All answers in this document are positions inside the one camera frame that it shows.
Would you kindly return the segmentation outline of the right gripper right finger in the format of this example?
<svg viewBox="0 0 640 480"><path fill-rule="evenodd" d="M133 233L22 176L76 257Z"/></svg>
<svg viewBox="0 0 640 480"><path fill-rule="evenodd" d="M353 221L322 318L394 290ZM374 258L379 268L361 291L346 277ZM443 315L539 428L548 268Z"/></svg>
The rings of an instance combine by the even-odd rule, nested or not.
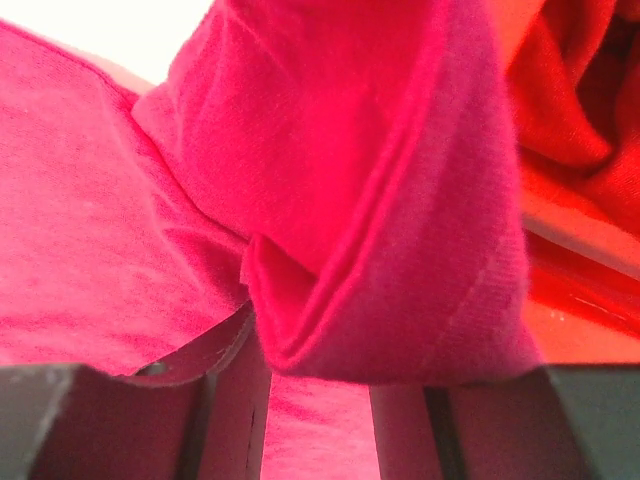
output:
<svg viewBox="0 0 640 480"><path fill-rule="evenodd" d="M370 391L384 479L636 479L639 368L553 366L495 384Z"/></svg>

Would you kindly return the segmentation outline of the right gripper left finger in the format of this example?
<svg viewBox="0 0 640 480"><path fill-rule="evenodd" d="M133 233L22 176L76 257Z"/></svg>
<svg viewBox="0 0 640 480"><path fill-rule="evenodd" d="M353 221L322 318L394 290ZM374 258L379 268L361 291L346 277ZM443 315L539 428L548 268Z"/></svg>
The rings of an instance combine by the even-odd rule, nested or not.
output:
<svg viewBox="0 0 640 480"><path fill-rule="evenodd" d="M242 306L132 376L1 371L5 479L256 479L271 375Z"/></svg>

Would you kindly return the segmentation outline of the magenta t shirt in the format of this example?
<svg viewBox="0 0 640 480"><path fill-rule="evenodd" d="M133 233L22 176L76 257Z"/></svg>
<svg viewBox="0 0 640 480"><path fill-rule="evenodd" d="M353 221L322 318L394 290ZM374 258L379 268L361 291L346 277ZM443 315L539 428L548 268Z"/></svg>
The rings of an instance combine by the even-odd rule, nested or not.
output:
<svg viewBox="0 0 640 480"><path fill-rule="evenodd" d="M380 475L370 391L535 368L483 1L217 1L143 89L1 26L1 371L132 376L250 305L263 453Z"/></svg>

